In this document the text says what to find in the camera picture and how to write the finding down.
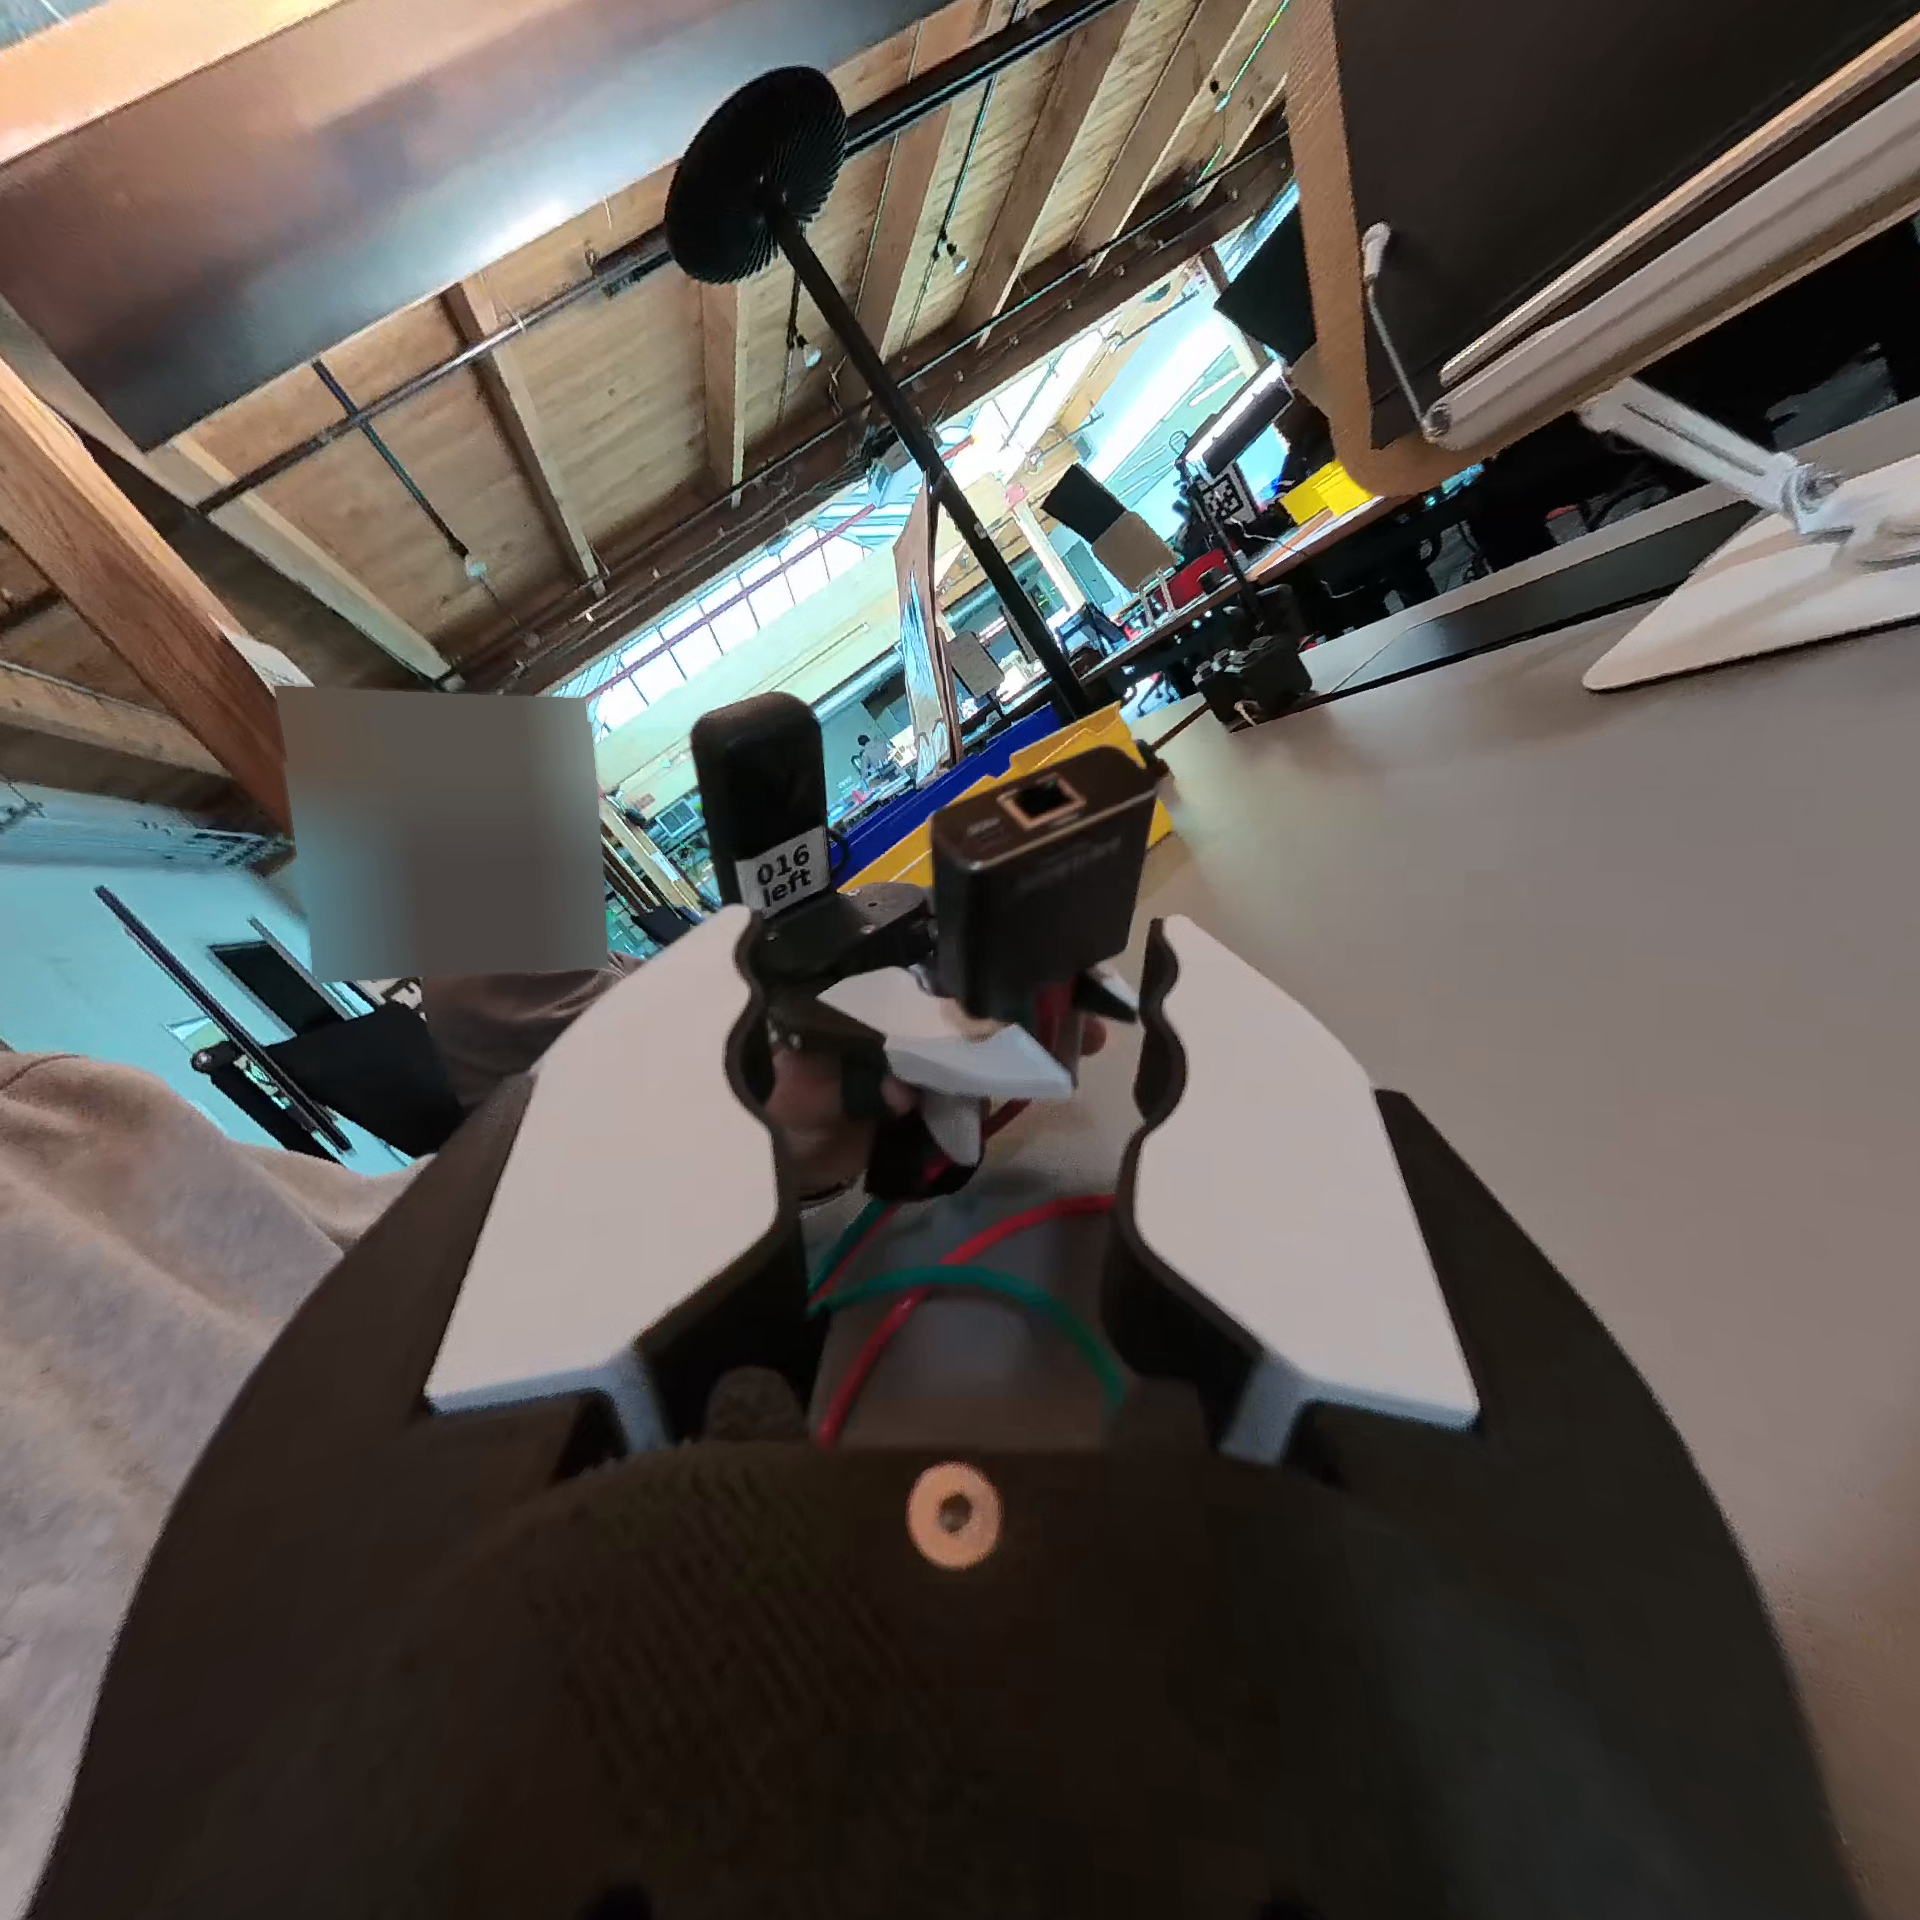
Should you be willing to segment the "blue plastic bin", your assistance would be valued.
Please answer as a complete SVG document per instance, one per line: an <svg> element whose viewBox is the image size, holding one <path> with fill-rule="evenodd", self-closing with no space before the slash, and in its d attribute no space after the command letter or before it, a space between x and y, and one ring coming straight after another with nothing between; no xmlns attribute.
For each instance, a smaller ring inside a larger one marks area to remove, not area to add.
<svg viewBox="0 0 1920 1920"><path fill-rule="evenodd" d="M954 767L941 771L921 787L907 787L897 794L879 801L860 818L843 818L832 833L845 840L845 859L851 869L876 861L881 853L904 842L912 833L925 825L940 808L955 802L972 787L1006 774L1014 757L1033 748L1054 734L1062 733L1062 722L1051 710L1040 710L1017 725L996 733L974 753Z"/></svg>

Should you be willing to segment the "person's grey sweatshirt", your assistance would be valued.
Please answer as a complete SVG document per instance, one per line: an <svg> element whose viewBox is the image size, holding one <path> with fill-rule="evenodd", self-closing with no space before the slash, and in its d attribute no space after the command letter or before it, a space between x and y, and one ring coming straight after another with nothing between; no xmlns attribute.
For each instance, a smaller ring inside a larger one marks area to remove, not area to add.
<svg viewBox="0 0 1920 1920"><path fill-rule="evenodd" d="M414 1175L234 1140L137 1068L4 1051L4 1916L26 1915L183 1479Z"/></svg>

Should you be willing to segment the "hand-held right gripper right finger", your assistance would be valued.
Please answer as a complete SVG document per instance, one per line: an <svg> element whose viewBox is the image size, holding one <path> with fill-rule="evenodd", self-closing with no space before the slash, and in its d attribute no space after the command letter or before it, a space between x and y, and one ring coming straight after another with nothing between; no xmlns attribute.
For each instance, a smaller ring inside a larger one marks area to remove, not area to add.
<svg viewBox="0 0 1920 1920"><path fill-rule="evenodd" d="M1108 1333L1187 1381L1211 1446L1276 1467L1310 1410L1469 1430L1477 1391L1380 1093L1187 917L1149 927Z"/></svg>

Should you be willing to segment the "person's left hand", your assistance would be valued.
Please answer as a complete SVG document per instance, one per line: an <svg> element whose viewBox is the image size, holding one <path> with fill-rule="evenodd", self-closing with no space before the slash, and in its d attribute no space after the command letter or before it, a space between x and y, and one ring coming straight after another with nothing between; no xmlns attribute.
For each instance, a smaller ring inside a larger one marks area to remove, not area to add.
<svg viewBox="0 0 1920 1920"><path fill-rule="evenodd" d="M781 1144L802 1207L823 1204L864 1183L881 1126L917 1111L905 1082L848 1064L830 1053L771 1048L764 1118Z"/></svg>

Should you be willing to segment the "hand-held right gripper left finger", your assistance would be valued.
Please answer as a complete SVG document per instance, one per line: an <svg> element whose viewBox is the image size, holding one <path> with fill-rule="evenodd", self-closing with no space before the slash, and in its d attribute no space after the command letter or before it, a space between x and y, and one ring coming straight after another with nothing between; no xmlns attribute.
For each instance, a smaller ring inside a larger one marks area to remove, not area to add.
<svg viewBox="0 0 1920 1920"><path fill-rule="evenodd" d="M598 1396L636 1454L690 1439L735 1369L809 1381L797 1191L747 1086L755 933L750 913L705 921L539 1059L425 1376L434 1412Z"/></svg>

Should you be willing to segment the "wooden beam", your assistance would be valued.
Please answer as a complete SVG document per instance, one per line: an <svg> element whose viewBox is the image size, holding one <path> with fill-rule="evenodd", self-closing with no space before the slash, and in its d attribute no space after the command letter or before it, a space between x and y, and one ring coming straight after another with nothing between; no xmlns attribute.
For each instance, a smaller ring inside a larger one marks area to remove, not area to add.
<svg viewBox="0 0 1920 1920"><path fill-rule="evenodd" d="M292 828L276 695L240 625L81 438L2 368L2 525L73 613L280 828Z"/></svg>

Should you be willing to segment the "black ethernet adapter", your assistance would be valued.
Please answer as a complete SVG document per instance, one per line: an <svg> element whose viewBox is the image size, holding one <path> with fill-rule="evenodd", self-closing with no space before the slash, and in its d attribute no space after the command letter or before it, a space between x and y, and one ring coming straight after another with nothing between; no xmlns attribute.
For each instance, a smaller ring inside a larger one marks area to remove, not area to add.
<svg viewBox="0 0 1920 1920"><path fill-rule="evenodd" d="M931 980L972 1018L1014 1023L1118 956L1132 933L1158 785L1093 744L968 792L927 821Z"/></svg>

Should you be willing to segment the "black pole clamp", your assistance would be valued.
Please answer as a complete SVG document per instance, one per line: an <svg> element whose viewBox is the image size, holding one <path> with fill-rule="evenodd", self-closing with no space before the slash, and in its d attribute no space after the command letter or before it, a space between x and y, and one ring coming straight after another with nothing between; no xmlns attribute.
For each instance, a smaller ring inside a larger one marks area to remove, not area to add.
<svg viewBox="0 0 1920 1920"><path fill-rule="evenodd" d="M1196 625L1201 644L1192 678L1222 731L1268 725L1307 700L1307 639L1298 594L1286 584L1235 597Z"/></svg>

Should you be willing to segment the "yellow plastic bin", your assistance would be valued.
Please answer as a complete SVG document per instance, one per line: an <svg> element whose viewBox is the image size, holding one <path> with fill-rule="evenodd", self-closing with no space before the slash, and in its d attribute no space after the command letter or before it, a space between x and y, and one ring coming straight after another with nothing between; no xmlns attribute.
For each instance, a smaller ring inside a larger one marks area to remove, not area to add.
<svg viewBox="0 0 1920 1920"><path fill-rule="evenodd" d="M996 780L982 780L974 785L968 792L978 792L982 788L991 788L1002 783L1010 783L1015 777L1036 772L1047 765L1059 762L1067 757L1083 753L1093 747L1114 747L1127 750L1156 780L1158 787L1158 805L1154 814L1154 826L1147 839L1147 853L1158 847L1164 839L1172 834L1172 821L1168 808L1159 798L1159 780L1156 772L1146 765L1141 757L1141 747L1136 742L1132 731L1122 718L1122 710L1108 706L1097 714L1079 718L1062 733L1054 733L1050 738L1036 747L1019 750L1006 774L999 774ZM927 927L933 930L931 917L931 857L929 857L929 821L920 828L910 833L900 844L879 853L876 861L860 866L848 882L848 889L853 892L864 887L881 884L881 887L913 887L924 894L924 906L929 917Z"/></svg>

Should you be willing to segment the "black disc lamp pole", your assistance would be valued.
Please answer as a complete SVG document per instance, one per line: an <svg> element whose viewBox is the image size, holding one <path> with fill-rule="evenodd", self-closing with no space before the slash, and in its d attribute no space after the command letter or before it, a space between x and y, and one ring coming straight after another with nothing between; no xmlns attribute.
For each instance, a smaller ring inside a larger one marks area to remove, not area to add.
<svg viewBox="0 0 1920 1920"><path fill-rule="evenodd" d="M864 381L867 398L920 469L925 499L958 531L1002 613L1041 667L1056 716L1064 722L1089 718L1091 698L1059 640L805 239L808 224L832 197L848 142L848 114L822 71L779 66L738 89L695 132L676 168L663 212L668 252L682 274L702 286L743 283L774 254L787 262L796 284Z"/></svg>

